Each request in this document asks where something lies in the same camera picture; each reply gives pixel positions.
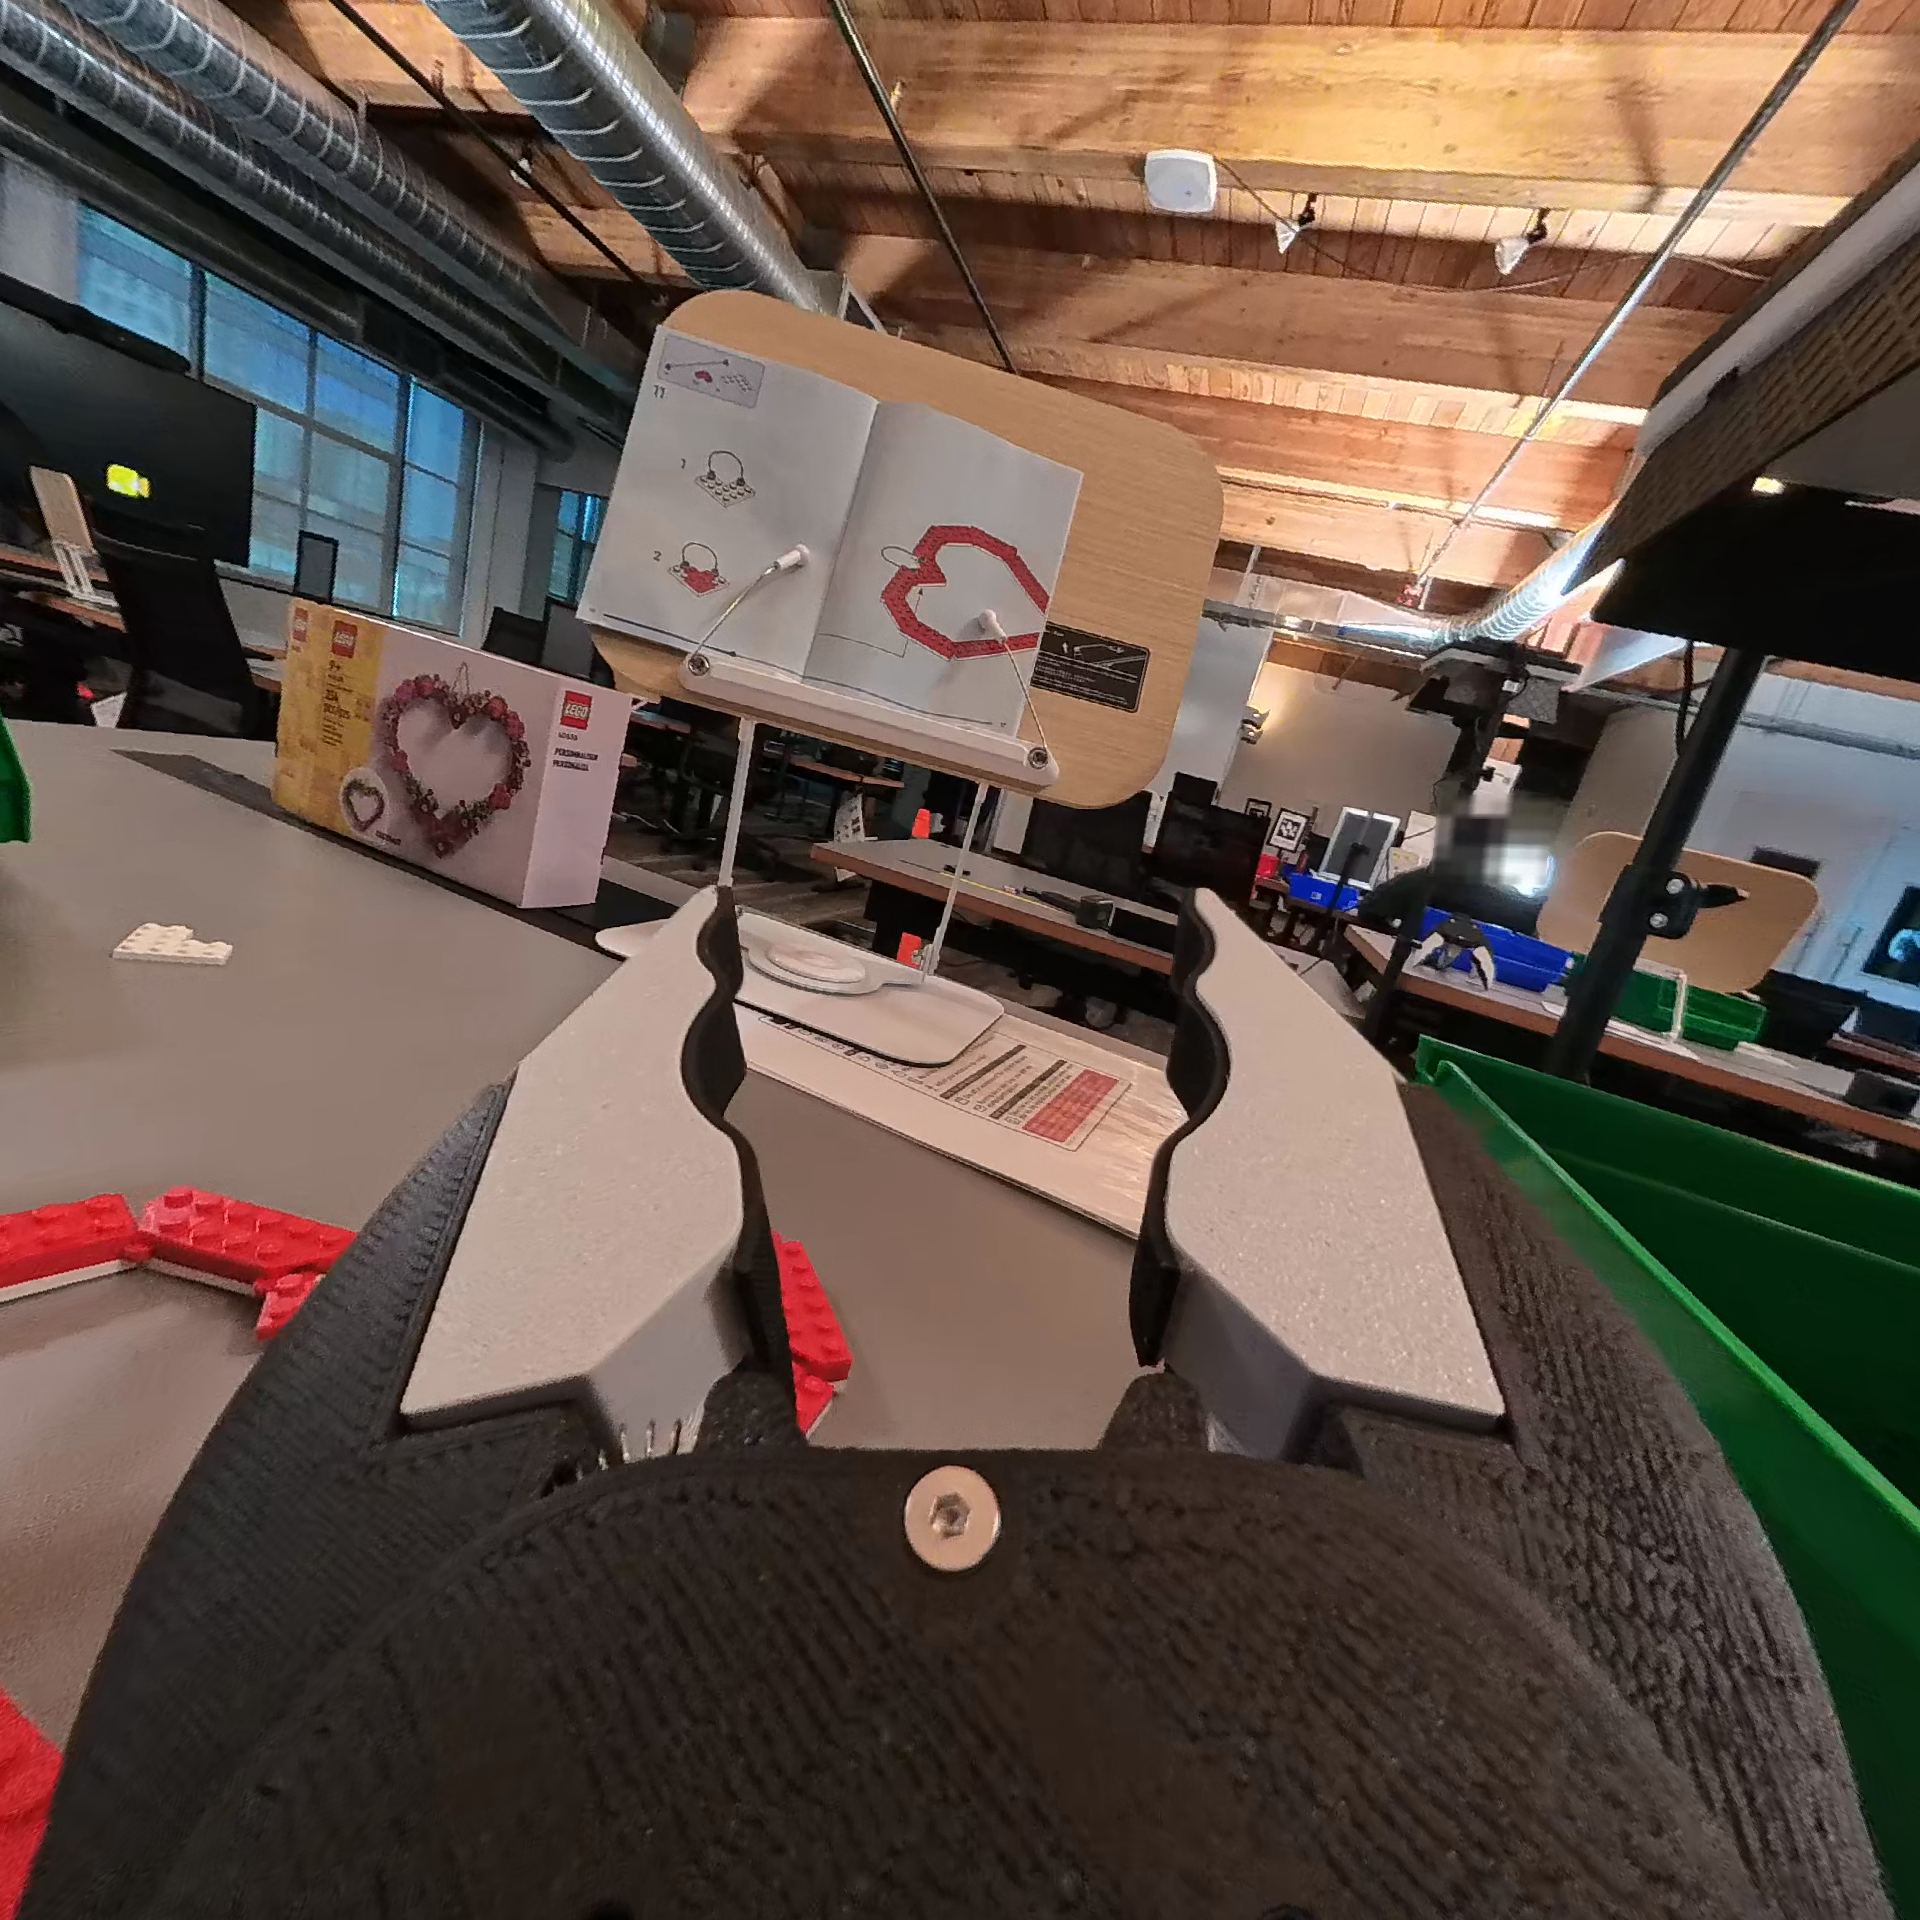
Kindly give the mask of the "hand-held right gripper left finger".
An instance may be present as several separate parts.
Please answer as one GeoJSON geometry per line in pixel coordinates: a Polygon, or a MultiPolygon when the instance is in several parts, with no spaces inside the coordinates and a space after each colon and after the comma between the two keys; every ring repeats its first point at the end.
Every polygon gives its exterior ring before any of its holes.
{"type": "Polygon", "coordinates": [[[517,1067],[401,1416],[565,1405],[618,1455],[694,1443],[709,1391],[766,1373],[795,1411],[777,1249],[751,1143],[736,905],[654,922],[517,1067]]]}

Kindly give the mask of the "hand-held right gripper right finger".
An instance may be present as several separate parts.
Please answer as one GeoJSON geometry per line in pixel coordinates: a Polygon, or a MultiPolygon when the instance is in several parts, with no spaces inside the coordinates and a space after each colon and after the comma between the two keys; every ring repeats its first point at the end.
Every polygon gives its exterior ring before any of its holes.
{"type": "Polygon", "coordinates": [[[1226,1449],[1299,1457],[1331,1407],[1495,1433],[1504,1393],[1401,1078],[1217,893],[1184,899],[1129,1329],[1226,1449]]]}

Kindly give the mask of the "white paper sheet red label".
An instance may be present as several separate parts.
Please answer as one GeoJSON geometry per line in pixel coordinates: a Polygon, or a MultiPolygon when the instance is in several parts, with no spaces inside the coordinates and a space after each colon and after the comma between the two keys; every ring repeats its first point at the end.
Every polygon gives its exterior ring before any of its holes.
{"type": "Polygon", "coordinates": [[[755,1009],[736,1023],[760,1074],[1126,1238],[1138,1237],[1155,1155],[1184,1120],[1157,1059],[1017,1015],[933,1067],[755,1009]]]}

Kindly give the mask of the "blue plastic bin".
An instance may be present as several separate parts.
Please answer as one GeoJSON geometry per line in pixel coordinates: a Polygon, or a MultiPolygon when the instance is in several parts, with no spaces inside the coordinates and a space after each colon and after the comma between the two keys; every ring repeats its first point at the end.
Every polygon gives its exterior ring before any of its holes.
{"type": "MultiPolygon", "coordinates": [[[[1437,906],[1437,905],[1427,906],[1425,922],[1423,922],[1423,934],[1415,944],[1415,951],[1419,949],[1425,934],[1446,917],[1462,917],[1462,914],[1449,914],[1449,911],[1446,911],[1443,906],[1437,906]]],[[[1517,987],[1517,989],[1523,989],[1523,991],[1547,991],[1547,989],[1557,987],[1570,973],[1574,961],[1576,961],[1570,951],[1545,944],[1545,942],[1535,938],[1525,931],[1517,931],[1513,928],[1503,928],[1501,922],[1495,922],[1490,918],[1473,918],[1473,920],[1478,920],[1485,928],[1485,931],[1488,936],[1488,944],[1495,951],[1497,983],[1501,985],[1517,987]]],[[[1462,966],[1457,973],[1464,973],[1470,983],[1479,983],[1467,971],[1467,966],[1462,966]]]]}

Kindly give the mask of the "long grey work table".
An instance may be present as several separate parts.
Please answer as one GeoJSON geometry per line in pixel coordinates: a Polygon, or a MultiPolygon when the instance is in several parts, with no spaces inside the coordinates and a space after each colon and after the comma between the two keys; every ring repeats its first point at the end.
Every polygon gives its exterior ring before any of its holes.
{"type": "Polygon", "coordinates": [[[1045,898],[1058,896],[1079,903],[1089,893],[1043,872],[1021,867],[1015,862],[968,851],[933,839],[895,839],[834,842],[821,840],[807,848],[807,856],[823,871],[850,872],[896,893],[926,898],[944,905],[955,886],[953,911],[975,920],[1015,928],[1030,936],[1045,938],[1103,961],[1168,975],[1173,969],[1171,938],[1178,918],[1142,903],[1115,903],[1118,909],[1161,928],[1163,946],[1129,938],[1112,925],[1081,922],[1070,905],[1045,898]]]}

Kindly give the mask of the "wooden work table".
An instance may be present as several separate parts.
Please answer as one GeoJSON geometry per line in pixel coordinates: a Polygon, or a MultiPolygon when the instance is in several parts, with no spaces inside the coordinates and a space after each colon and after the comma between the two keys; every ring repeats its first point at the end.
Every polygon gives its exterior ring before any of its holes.
{"type": "MultiPolygon", "coordinates": [[[[1566,1009],[1570,973],[1547,991],[1506,985],[1485,989],[1457,971],[1410,966],[1384,1015],[1379,1046],[1397,1067],[1413,1067],[1423,1040],[1543,1069],[1566,1009]]],[[[1878,1167],[1917,1184],[1917,1107],[1870,1110],[1851,1099],[1862,1071],[1807,1059],[1763,1043],[1738,1049],[1663,1042],[1611,1023],[1591,1067],[1595,1089],[1650,1107],[1720,1125],[1815,1158],[1878,1167]]]]}

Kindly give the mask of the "small green plastic bin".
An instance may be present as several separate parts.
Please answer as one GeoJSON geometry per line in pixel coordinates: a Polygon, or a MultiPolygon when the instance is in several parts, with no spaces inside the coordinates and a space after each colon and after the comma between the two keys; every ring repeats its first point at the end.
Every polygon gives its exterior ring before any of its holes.
{"type": "Polygon", "coordinates": [[[1710,991],[1679,966],[1635,966],[1626,981],[1611,1023],[1635,1026],[1663,1042],[1697,1042],[1709,1049],[1759,1043],[1767,1027],[1767,1005],[1753,991],[1710,991]]]}

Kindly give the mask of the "black tripod stand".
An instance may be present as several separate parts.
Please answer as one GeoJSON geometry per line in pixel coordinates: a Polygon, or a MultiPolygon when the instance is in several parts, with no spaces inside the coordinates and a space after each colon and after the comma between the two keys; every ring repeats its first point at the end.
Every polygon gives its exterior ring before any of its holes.
{"type": "Polygon", "coordinates": [[[1547,1074],[1578,1083],[1590,1078],[1607,1023],[1650,934],[1654,909],[1670,878],[1679,872],[1689,830],[1767,662],[1765,654],[1749,646],[1734,646],[1722,656],[1679,742],[1639,851],[1624,867],[1600,911],[1598,936],[1547,1049],[1547,1074]]]}

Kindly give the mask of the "wooden book stand white base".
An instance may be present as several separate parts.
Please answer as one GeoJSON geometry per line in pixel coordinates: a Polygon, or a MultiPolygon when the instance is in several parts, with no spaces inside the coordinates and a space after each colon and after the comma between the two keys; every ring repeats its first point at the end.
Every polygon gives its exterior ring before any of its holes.
{"type": "Polygon", "coordinates": [[[912,400],[1077,467],[1063,571],[1014,735],[587,625],[624,690],[751,718],[1009,795],[1104,808],[1150,786],[1184,698],[1221,481],[1183,432],[769,295],[713,291],[659,329],[912,400]]]}

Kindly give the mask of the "open instruction booklet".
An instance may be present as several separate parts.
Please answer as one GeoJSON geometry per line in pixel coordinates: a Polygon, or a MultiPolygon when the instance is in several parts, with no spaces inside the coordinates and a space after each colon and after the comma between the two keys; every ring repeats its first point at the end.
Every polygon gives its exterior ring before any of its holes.
{"type": "Polygon", "coordinates": [[[1014,735],[1081,486],[982,424],[670,327],[581,615],[1014,735]]]}

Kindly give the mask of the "dark overhead board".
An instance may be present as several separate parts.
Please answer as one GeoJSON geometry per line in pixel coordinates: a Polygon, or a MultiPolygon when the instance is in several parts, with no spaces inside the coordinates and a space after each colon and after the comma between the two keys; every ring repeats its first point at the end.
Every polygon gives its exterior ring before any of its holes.
{"type": "Polygon", "coordinates": [[[1917,683],[1917,151],[1666,378],[1637,457],[1598,619],[1917,683]]]}

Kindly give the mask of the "large black screen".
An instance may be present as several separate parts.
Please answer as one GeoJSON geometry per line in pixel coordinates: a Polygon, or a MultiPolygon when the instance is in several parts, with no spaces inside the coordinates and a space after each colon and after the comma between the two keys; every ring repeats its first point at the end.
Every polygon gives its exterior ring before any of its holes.
{"type": "Polygon", "coordinates": [[[110,536],[195,536],[213,560],[253,560],[256,407],[198,376],[7,303],[5,491],[32,504],[31,466],[70,473],[106,504],[110,536]]]}

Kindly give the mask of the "red lego heart frame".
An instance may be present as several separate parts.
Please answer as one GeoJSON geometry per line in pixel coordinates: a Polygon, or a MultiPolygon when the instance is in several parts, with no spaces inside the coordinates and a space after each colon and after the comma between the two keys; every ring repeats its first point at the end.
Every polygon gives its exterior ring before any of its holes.
{"type": "MultiPolygon", "coordinates": [[[[256,1306],[256,1338],[277,1336],[352,1246],[343,1226],[216,1190],[176,1185],[133,1210],[121,1193],[2,1218],[2,1302],[16,1305],[123,1275],[190,1279],[256,1306]]],[[[816,1433],[853,1370],[853,1352],[805,1246],[775,1237],[801,1429],[816,1433]]],[[[2,1694],[2,1914],[16,1914],[53,1810],[61,1745],[2,1694]]]]}

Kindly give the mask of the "large silver air duct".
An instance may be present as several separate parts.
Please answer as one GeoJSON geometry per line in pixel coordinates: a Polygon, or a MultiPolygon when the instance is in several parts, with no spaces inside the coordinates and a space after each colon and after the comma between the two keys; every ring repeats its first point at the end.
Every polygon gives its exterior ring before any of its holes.
{"type": "Polygon", "coordinates": [[[594,2],[434,2],[434,15],[701,287],[834,314],[775,214],[594,2]]]}

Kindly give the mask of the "grey ribbed air duct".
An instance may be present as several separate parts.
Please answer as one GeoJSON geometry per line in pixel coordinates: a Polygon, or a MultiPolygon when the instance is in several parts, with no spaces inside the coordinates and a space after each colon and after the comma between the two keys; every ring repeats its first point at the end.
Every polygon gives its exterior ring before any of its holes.
{"type": "Polygon", "coordinates": [[[506,376],[624,416],[633,349],[221,5],[5,5],[5,69],[506,376]]]}

